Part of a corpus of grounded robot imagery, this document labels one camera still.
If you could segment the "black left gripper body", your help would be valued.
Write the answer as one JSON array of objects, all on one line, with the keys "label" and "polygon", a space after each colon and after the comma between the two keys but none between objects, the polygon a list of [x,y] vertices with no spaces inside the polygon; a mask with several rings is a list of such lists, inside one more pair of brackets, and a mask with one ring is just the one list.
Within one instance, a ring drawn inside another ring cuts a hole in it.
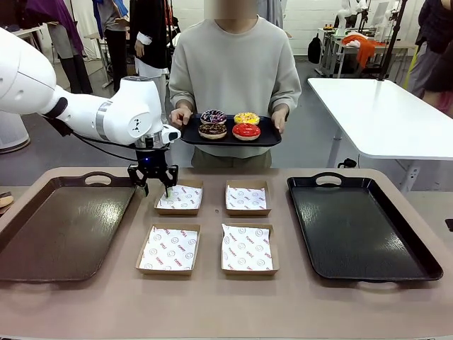
[{"label": "black left gripper body", "polygon": [[159,179],[167,170],[165,149],[136,151],[138,171],[148,179]]}]

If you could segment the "small black serving tray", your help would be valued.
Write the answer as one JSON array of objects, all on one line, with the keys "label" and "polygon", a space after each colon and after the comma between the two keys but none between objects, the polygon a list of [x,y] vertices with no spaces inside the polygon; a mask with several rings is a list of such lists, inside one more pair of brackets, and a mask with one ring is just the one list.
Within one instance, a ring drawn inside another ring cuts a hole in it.
[{"label": "small black serving tray", "polygon": [[233,115],[226,116],[226,136],[218,140],[209,140],[207,138],[201,137],[198,129],[201,125],[201,115],[194,115],[188,122],[187,125],[184,125],[181,130],[180,139],[190,145],[207,145],[207,146],[220,146],[220,147],[273,147],[278,145],[282,141],[281,134],[278,132],[277,128],[274,126],[271,118],[269,117],[260,117],[260,122],[258,127],[260,128],[260,136],[256,140],[252,141],[242,141],[234,137],[232,132],[234,126],[234,117]]}]

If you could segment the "chocolate sprinkled donut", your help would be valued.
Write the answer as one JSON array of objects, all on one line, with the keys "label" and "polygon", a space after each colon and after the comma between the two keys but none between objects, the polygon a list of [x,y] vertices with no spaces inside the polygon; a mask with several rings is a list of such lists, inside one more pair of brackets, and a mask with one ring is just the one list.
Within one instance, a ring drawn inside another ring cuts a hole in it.
[{"label": "chocolate sprinkled donut", "polygon": [[198,128],[199,135],[208,140],[219,140],[227,135],[227,127],[219,123],[201,124]]}]

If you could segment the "purple sprinkled donut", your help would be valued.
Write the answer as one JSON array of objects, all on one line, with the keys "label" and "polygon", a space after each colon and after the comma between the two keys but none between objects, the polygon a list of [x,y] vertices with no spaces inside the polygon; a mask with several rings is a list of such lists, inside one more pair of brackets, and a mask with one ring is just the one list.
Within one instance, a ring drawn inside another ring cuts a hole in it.
[{"label": "purple sprinkled donut", "polygon": [[220,110],[206,110],[200,116],[200,122],[205,124],[225,124],[227,117],[223,111]]}]

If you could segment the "red glazed donut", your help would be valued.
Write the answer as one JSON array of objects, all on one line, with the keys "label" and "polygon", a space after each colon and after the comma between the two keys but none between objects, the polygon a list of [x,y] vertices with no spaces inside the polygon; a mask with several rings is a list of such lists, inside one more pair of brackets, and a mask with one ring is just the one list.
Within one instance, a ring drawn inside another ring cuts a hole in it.
[{"label": "red glazed donut", "polygon": [[260,137],[261,131],[257,125],[250,123],[236,124],[232,129],[233,135],[238,140],[251,141]]}]

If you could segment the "yellow sprinkled donut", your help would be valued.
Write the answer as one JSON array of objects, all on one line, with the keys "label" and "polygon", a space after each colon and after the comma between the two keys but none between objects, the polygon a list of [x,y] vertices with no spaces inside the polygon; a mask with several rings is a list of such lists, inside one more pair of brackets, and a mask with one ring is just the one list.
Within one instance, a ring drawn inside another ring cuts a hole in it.
[{"label": "yellow sprinkled donut", "polygon": [[234,116],[235,124],[257,125],[260,122],[260,116],[252,112],[237,113]]}]

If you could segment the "large brown serving tray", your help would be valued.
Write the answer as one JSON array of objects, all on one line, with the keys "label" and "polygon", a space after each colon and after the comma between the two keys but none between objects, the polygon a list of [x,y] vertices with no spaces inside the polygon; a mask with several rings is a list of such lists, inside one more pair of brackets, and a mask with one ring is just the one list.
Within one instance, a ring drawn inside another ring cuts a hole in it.
[{"label": "large brown serving tray", "polygon": [[50,179],[0,230],[0,282],[94,276],[135,191],[129,178],[102,171]]}]

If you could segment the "mannequin in blue garment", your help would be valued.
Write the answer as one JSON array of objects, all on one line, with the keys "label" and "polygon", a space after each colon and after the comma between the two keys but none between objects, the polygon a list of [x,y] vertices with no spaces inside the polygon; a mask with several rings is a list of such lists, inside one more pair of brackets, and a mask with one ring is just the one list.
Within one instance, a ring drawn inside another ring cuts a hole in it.
[{"label": "mannequin in blue garment", "polygon": [[91,1],[98,33],[100,38],[107,42],[113,70],[113,88],[117,92],[120,88],[121,79],[127,76],[128,9],[123,0]]}]

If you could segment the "mannequin in black top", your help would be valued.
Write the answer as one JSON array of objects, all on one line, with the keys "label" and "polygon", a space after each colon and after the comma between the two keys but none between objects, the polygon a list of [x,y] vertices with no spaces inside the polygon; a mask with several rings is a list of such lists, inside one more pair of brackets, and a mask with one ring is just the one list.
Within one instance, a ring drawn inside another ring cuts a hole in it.
[{"label": "mannequin in black top", "polygon": [[167,31],[165,0],[130,0],[130,38],[134,43],[135,68],[156,85],[161,102],[161,120],[166,112]]}]

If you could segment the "mannequin in purple garment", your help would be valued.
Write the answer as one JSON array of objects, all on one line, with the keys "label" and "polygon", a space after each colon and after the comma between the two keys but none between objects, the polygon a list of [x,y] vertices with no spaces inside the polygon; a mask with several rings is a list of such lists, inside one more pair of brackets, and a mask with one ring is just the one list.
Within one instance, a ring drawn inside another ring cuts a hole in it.
[{"label": "mannequin in purple garment", "polygon": [[45,24],[73,94],[92,94],[84,46],[64,0],[27,0],[25,12]]}]

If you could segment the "black backpack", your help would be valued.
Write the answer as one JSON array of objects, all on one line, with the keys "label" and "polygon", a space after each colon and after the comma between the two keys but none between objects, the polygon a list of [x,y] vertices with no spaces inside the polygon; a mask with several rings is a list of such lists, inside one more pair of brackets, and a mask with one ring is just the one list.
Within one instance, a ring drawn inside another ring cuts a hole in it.
[{"label": "black backpack", "polygon": [[309,43],[307,49],[308,60],[312,64],[318,64],[321,60],[321,54],[322,54],[322,42],[321,39],[319,38],[319,34],[316,34],[316,36]]}]

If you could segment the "orange cloth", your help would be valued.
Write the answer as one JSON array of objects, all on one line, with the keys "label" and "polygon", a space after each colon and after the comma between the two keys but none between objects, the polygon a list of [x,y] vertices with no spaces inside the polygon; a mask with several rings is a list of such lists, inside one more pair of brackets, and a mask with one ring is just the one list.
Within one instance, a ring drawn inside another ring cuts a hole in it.
[{"label": "orange cloth", "polygon": [[342,39],[342,44],[347,47],[355,47],[358,49],[357,61],[361,68],[365,68],[368,59],[374,54],[378,42],[370,40],[361,33],[351,33]]}]

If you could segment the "wooden top background desk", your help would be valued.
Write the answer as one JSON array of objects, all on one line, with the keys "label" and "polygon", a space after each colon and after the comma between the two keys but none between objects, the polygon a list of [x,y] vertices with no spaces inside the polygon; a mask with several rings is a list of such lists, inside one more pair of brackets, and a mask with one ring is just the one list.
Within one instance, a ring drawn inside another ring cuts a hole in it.
[{"label": "wooden top background desk", "polygon": [[390,56],[385,77],[398,77],[407,67],[408,58],[414,54],[416,46],[411,42],[398,39],[390,49],[388,42],[374,47],[365,66],[360,65],[357,56],[360,47],[349,42],[343,43],[344,37],[336,30],[318,29],[317,36],[321,41],[321,56],[315,71],[325,78],[364,77],[377,78],[384,68],[386,56]]}]

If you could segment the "bystander in dark sweater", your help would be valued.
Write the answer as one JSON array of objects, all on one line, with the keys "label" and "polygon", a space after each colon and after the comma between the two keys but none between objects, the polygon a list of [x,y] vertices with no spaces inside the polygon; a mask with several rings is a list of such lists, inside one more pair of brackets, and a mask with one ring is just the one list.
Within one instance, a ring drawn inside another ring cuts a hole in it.
[{"label": "bystander in dark sweater", "polygon": [[453,119],[453,0],[425,0],[407,90]]}]

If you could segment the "white cylindrical pedestal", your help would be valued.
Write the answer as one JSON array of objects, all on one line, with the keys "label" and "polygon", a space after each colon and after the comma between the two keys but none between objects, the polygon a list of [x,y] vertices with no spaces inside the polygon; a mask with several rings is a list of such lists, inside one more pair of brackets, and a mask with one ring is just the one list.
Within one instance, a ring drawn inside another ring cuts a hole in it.
[{"label": "white cylindrical pedestal", "polygon": [[0,154],[18,151],[29,143],[30,137],[22,118],[0,111]]}]

